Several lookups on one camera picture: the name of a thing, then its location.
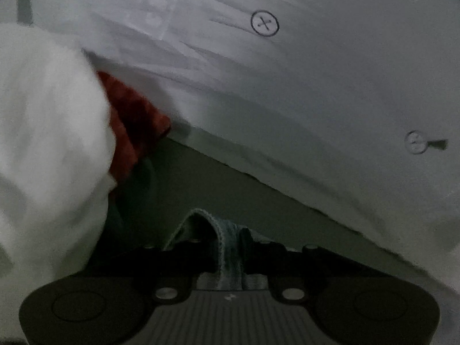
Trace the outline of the red garment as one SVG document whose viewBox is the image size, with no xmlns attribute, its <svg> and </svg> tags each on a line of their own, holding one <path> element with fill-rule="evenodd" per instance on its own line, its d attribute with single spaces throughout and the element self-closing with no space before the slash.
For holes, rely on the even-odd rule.
<svg viewBox="0 0 460 345">
<path fill-rule="evenodd" d="M 148 98 L 119 79 L 103 71 L 98 71 L 97 77 L 110 104 L 110 126 L 115 134 L 109 173 L 121 182 L 130 176 L 139 159 L 168 135 L 172 122 Z"/>
</svg>

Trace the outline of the blue denim jeans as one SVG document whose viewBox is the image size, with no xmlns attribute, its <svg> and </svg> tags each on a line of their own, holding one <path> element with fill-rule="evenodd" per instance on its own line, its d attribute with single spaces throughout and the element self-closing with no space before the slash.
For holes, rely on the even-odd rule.
<svg viewBox="0 0 460 345">
<path fill-rule="evenodd" d="M 196 280 L 198 290 L 266 290 L 266 275 L 250 273 L 243 266 L 258 246 L 267 257 L 272 252 L 277 255 L 293 250 L 246 226 L 194 209 L 177 226 L 164 250 L 184 256 L 194 247 L 200 248 L 204 270 Z"/>
</svg>

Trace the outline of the white carrot print sheet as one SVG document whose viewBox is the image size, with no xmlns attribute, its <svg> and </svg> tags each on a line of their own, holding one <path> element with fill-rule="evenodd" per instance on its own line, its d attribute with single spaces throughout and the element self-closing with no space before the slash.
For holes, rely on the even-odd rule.
<svg viewBox="0 0 460 345">
<path fill-rule="evenodd" d="M 459 289 L 459 0 L 1 0 L 173 138 Z"/>
</svg>

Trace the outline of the white shirt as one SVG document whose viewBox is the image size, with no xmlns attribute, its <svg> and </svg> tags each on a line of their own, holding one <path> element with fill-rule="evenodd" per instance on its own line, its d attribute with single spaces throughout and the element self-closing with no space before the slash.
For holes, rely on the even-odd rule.
<svg viewBox="0 0 460 345">
<path fill-rule="evenodd" d="M 81 270 L 115 182 L 110 107 L 67 37 L 1 25 L 1 338 L 33 290 Z"/>
</svg>

